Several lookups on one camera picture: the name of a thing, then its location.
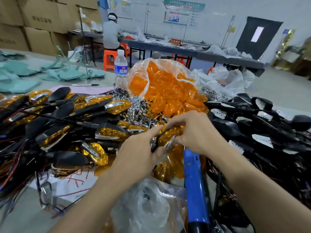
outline pink paper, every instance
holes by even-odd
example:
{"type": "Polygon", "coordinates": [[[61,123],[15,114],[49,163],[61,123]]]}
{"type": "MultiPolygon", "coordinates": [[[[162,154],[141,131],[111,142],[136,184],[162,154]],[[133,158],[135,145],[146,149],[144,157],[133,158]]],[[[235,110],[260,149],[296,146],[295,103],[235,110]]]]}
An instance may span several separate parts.
{"type": "Polygon", "coordinates": [[[106,88],[98,88],[97,86],[88,86],[88,87],[75,87],[75,86],[56,86],[52,87],[51,91],[56,91],[58,88],[61,87],[70,87],[71,93],[81,93],[81,94],[89,94],[89,95],[97,95],[102,94],[105,92],[110,92],[114,89],[114,87],[106,87],[106,88]]]}

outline bottle cap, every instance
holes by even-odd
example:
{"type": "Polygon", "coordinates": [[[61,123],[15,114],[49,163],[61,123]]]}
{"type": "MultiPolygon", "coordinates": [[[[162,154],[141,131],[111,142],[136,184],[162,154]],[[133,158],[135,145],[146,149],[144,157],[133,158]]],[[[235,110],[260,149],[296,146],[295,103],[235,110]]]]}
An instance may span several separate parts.
{"type": "Polygon", "coordinates": [[[124,55],[124,50],[119,49],[119,50],[118,50],[118,55],[124,55]]]}

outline red sign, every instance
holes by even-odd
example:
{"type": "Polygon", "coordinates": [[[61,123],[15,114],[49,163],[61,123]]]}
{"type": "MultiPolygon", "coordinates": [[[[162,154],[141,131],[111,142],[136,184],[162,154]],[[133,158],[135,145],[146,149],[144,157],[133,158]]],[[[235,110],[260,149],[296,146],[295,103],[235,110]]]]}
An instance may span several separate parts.
{"type": "Polygon", "coordinates": [[[176,46],[180,46],[181,45],[181,40],[179,40],[179,39],[170,39],[169,42],[173,43],[176,46]]]}

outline dark door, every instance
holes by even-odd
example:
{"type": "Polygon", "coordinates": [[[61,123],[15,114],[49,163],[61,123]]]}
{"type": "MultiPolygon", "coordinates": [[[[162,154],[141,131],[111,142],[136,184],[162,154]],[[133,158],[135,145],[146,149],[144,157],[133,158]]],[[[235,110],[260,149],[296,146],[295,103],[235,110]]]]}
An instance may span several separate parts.
{"type": "Polygon", "coordinates": [[[247,23],[236,48],[240,52],[251,54],[258,60],[278,32],[283,22],[247,17],[247,23]]]}

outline blue plastic handle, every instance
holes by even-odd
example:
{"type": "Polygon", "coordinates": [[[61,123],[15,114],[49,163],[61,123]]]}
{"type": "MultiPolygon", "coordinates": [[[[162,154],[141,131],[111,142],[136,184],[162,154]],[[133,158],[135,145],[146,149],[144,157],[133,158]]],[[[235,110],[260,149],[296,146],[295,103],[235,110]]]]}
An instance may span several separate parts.
{"type": "Polygon", "coordinates": [[[184,151],[185,188],[187,189],[188,222],[210,223],[201,174],[199,155],[184,151]]]}

